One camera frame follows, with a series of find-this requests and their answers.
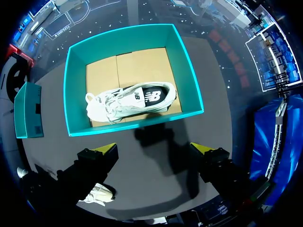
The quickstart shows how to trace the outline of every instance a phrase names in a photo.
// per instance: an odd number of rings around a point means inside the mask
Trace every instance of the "small teal box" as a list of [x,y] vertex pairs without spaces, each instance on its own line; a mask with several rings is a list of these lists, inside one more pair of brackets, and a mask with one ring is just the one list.
[[[163,47],[166,48],[175,78],[182,112],[132,122],[91,127],[85,101],[86,65],[123,53]],[[123,27],[95,35],[71,46],[65,65],[63,101],[66,127],[71,137],[135,129],[204,112],[192,63],[173,24]]]
[[18,139],[43,137],[41,121],[41,87],[26,82],[14,101],[15,131]]

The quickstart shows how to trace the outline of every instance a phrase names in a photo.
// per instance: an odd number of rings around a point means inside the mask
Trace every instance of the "shoe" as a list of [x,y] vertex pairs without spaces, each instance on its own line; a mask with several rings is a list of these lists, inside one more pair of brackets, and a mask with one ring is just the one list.
[[105,186],[96,183],[95,187],[90,191],[86,196],[85,200],[79,200],[79,202],[86,203],[98,203],[102,206],[105,206],[105,202],[111,202],[115,199],[112,192]]
[[28,171],[25,169],[21,169],[20,167],[17,168],[17,174],[19,178],[24,177],[26,174],[28,174]]
[[87,116],[96,122],[113,123],[135,114],[166,112],[176,95],[176,89],[168,82],[140,83],[97,96],[87,93]]

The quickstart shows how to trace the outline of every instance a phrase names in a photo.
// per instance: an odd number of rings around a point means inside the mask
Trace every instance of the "gray table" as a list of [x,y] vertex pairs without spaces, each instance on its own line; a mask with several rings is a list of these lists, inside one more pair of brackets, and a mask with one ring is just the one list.
[[31,168],[36,170],[39,166],[56,178],[56,171],[72,165],[77,153],[84,148],[116,142],[119,160],[105,180],[116,189],[116,199],[105,207],[96,203],[77,204],[106,218],[163,217],[191,209],[218,195],[190,165],[191,158],[185,146],[196,142],[231,152],[232,122],[226,86],[208,42],[189,37],[183,37],[183,41],[200,85],[203,114],[148,128],[154,133],[169,135],[150,144],[136,138],[144,135],[144,129],[69,137],[63,110],[65,65],[62,64],[37,82],[42,86],[44,137],[23,140]]

